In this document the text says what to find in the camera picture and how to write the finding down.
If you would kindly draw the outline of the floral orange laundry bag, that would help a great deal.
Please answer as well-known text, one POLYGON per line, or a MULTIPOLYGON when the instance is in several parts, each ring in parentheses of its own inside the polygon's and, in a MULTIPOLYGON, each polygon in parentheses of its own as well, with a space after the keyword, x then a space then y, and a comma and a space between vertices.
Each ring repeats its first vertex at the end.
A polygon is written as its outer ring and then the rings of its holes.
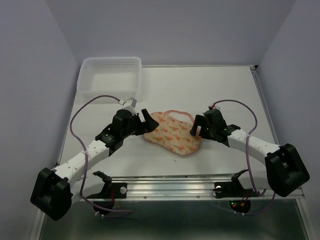
POLYGON ((195 136, 190 134, 194 123, 194 117, 190 113, 177 110, 157 111, 151 117, 159 126, 143 135, 147 142, 180 156, 192 155, 199 150, 202 139, 198 133, 195 136))

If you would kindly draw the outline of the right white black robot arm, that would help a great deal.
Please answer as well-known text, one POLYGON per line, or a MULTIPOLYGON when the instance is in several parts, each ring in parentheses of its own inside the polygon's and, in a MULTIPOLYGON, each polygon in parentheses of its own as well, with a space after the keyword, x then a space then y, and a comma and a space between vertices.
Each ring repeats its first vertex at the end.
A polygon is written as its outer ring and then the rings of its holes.
POLYGON ((265 166, 262 173, 252 173, 247 168, 235 173, 229 182, 215 184, 217 198, 240 197, 245 192, 256 197, 254 190, 259 189, 287 197, 310 180, 310 174, 292 144, 277 145, 249 136, 239 126, 228 125, 217 108, 197 114, 190 134, 239 150, 265 166))

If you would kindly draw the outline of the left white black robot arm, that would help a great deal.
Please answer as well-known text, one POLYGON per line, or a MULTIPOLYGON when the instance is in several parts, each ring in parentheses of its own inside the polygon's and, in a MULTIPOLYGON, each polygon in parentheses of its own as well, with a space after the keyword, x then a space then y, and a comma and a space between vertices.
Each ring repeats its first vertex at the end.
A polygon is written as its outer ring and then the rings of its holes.
POLYGON ((141 112, 144 121, 132 107, 118 110, 112 122, 83 151, 53 169, 43 168, 37 175, 30 202, 52 220, 60 220, 75 199, 73 185, 80 178, 85 179, 90 168, 116 152, 127 137, 151 133, 159 126, 146 109, 141 112))

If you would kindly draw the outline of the white perforated plastic basket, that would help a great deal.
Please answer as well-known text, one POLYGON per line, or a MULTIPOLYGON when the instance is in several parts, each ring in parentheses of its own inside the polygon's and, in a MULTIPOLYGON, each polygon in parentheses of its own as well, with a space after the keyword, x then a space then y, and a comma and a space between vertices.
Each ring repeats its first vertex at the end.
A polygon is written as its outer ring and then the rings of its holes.
POLYGON ((83 60, 76 84, 82 97, 137 97, 142 85, 142 60, 136 56, 89 57, 83 60))

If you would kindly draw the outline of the aluminium front rail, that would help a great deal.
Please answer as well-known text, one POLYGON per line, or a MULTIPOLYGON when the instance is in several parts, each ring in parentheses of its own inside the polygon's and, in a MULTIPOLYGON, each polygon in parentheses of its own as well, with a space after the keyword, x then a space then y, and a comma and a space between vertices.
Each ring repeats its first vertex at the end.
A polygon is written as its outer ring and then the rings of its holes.
MULTIPOLYGON (((78 202, 82 181, 78 180, 71 186, 72 203, 78 202)), ((210 201, 240 200, 240 197, 216 198, 212 194, 215 187, 231 182, 226 177, 113 177, 112 185, 126 183, 126 198, 119 201, 210 201)), ((83 195, 88 197, 101 192, 104 182, 97 176, 90 175, 85 180, 83 195)), ((286 199, 302 200, 305 198, 302 188, 293 191, 286 199)))

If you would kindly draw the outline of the aluminium rail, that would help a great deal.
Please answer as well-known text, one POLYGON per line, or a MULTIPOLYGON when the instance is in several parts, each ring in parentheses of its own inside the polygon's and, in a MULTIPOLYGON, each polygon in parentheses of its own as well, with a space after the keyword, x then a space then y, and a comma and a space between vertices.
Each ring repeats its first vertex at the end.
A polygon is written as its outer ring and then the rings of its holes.
MULTIPOLYGON (((71 186, 72 203, 78 202, 82 181, 78 180, 71 186)), ((113 177, 112 185, 126 183, 126 198, 119 201, 210 201, 240 200, 240 197, 216 198, 212 194, 215 187, 231 182, 226 177, 113 177)), ((104 182, 97 176, 90 175, 85 180, 83 195, 88 197, 101 192, 104 182)), ((305 198, 302 188, 293 191, 286 199, 302 200, 305 198)))
POLYGON ((266 178, 266 164, 272 159, 282 159, 281 145, 254 66, 249 67, 250 81, 247 95, 249 107, 253 111, 253 128, 250 130, 249 153, 254 161, 254 178, 266 178))

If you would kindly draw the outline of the aluminium right side rail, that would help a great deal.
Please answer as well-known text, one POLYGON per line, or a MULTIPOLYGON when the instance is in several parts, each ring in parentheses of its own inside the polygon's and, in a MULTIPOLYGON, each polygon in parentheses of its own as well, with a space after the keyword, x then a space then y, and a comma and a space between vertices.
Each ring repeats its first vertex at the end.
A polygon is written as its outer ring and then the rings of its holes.
POLYGON ((266 164, 272 159, 282 159, 281 145, 254 66, 249 67, 250 81, 247 95, 249 107, 253 111, 253 128, 250 130, 249 153, 254 161, 254 178, 266 178, 266 164))

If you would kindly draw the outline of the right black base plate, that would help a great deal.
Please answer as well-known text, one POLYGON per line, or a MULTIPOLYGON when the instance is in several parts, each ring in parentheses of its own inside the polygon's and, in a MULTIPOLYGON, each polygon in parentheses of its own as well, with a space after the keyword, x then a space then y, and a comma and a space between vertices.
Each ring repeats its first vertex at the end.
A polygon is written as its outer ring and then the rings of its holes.
POLYGON ((242 197, 258 197, 252 189, 244 189, 239 181, 244 173, 248 173, 247 169, 235 173, 228 181, 218 181, 214 183, 214 189, 211 194, 216 199, 222 198, 242 198, 242 197))

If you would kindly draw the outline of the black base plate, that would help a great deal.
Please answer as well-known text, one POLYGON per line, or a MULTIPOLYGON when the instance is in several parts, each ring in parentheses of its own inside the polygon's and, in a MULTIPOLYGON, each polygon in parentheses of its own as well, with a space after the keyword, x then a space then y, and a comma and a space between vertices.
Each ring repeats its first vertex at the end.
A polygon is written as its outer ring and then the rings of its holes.
POLYGON ((222 198, 242 198, 242 197, 258 197, 252 189, 244 189, 239 181, 244 173, 248 173, 247 169, 235 173, 228 181, 218 181, 214 183, 214 189, 211 194, 216 199, 222 198))
POLYGON ((86 178, 83 195, 87 199, 126 199, 128 184, 118 182, 102 171, 95 171, 86 178))

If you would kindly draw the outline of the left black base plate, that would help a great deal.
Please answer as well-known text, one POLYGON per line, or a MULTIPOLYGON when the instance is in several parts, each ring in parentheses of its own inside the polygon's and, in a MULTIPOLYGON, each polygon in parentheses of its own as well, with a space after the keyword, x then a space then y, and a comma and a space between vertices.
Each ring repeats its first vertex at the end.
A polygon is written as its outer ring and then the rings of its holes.
POLYGON ((95 171, 86 178, 83 195, 87 199, 126 199, 128 184, 118 182, 102 171, 95 171))

